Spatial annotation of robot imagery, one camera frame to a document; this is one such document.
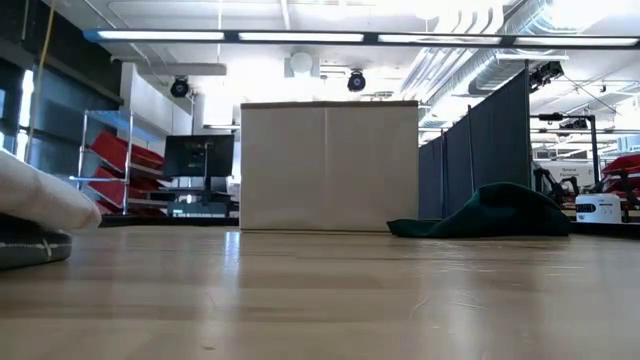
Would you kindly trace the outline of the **white red-checked towel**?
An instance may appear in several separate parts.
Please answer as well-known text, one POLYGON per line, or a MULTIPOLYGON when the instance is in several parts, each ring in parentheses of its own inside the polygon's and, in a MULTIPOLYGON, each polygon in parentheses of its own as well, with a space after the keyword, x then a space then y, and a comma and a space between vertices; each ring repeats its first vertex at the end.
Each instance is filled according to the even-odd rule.
POLYGON ((97 228, 99 208, 74 186, 0 148, 0 213, 52 230, 97 228))

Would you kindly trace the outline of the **ceiling light rail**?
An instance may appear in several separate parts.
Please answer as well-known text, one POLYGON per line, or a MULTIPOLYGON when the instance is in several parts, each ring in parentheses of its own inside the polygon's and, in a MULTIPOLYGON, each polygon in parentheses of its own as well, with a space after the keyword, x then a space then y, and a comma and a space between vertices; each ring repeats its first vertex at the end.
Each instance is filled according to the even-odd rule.
POLYGON ((522 50, 640 50, 640 36, 171 29, 92 29, 84 31, 83 35, 93 43, 129 44, 211 43, 522 50))

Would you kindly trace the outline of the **red plastic shelf bin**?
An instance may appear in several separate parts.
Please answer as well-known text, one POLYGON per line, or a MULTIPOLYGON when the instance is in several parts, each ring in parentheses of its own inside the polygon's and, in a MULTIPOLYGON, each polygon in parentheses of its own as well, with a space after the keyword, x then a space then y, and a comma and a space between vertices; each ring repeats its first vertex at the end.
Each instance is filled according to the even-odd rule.
MULTIPOLYGON (((98 209, 103 215, 122 215, 123 209, 119 208, 106 200, 95 201, 98 209)), ((140 204, 129 204, 127 214, 139 217, 165 217, 166 213, 160 208, 143 206, 140 204)))
MULTIPOLYGON (((121 207, 124 201, 125 183, 120 181, 90 181, 89 186, 99 195, 121 207)), ((127 198, 148 199, 151 191, 159 190, 162 183, 144 175, 131 174, 129 178, 127 198)))
MULTIPOLYGON (((101 132, 89 148, 101 158, 120 171, 125 170, 128 142, 105 131, 101 132)), ((131 148, 131 162, 146 168, 161 170, 164 158, 141 146, 133 145, 131 148)))

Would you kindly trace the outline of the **dark green towel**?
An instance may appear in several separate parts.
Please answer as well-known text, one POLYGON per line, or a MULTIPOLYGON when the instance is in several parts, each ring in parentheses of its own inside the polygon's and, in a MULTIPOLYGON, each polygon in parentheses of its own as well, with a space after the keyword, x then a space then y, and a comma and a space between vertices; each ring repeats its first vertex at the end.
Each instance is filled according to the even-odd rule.
POLYGON ((560 237, 570 234, 571 220, 548 197, 500 182, 480 187, 461 209, 442 220, 397 219, 387 226, 401 238, 560 237))

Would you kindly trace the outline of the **black gantry frame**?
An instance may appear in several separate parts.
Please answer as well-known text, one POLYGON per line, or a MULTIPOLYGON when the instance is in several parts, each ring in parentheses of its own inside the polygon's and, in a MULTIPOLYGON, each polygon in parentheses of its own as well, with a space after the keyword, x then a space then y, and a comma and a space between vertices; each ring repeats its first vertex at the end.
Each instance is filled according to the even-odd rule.
POLYGON ((593 183, 598 183, 601 180, 596 117, 594 115, 569 115, 554 112, 534 114, 531 115, 530 118, 540 120, 547 124, 546 128, 537 129, 535 133, 549 133, 557 135, 558 137, 589 135, 593 183))

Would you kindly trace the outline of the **grey white-grid towel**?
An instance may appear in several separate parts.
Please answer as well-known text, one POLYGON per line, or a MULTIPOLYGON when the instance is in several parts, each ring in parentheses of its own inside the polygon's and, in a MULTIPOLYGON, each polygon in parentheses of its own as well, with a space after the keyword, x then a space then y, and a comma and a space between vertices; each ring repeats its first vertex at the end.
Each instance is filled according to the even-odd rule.
POLYGON ((62 232, 0 235, 0 271, 64 261, 72 247, 72 237, 62 232))

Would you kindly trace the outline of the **black overhead rig device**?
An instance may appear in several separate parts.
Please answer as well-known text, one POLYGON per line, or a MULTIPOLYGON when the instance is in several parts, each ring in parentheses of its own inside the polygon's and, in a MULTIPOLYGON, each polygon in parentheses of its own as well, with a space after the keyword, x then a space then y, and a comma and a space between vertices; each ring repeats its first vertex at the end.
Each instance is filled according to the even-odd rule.
POLYGON ((545 63, 529 74, 529 92, 534 93, 563 75, 559 61, 545 63))

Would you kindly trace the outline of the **beige fabric storage box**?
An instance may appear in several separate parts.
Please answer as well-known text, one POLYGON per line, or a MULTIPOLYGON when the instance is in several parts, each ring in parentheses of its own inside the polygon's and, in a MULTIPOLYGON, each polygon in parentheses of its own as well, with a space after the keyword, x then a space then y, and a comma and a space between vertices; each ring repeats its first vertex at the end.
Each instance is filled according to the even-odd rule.
POLYGON ((384 232, 419 212, 414 101, 246 103, 240 227, 384 232))

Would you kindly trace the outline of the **white box-shaped device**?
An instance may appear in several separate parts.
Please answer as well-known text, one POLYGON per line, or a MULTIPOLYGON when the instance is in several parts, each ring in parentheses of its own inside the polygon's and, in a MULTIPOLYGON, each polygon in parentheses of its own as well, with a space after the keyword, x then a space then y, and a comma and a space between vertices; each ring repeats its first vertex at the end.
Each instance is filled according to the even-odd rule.
POLYGON ((575 199, 576 221, 583 223, 621 224, 620 198, 612 193, 581 194, 575 199))

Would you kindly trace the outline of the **white round ceiling speaker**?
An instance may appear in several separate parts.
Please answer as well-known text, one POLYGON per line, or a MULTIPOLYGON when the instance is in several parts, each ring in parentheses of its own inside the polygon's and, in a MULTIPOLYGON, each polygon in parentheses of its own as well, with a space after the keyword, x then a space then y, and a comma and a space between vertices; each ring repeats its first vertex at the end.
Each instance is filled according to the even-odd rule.
POLYGON ((284 77, 315 77, 319 76, 320 62, 318 57, 314 57, 305 52, 291 54, 284 59, 284 77))

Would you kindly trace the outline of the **grey partition screen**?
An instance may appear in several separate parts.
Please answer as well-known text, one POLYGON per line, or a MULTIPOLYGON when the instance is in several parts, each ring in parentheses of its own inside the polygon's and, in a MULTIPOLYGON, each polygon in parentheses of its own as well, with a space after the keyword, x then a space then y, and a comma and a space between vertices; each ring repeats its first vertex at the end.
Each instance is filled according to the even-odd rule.
POLYGON ((523 69, 450 129, 419 147, 421 220, 443 219, 480 187, 531 186, 529 74, 523 69))

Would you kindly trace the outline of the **black monitor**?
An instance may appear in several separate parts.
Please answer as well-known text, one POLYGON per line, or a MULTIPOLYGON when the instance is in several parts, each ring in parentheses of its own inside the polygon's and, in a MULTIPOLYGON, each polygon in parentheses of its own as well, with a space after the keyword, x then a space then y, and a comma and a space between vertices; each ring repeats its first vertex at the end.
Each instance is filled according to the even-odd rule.
POLYGON ((235 137, 232 134, 168 136, 165 141, 165 177, 212 178, 232 175, 235 137))

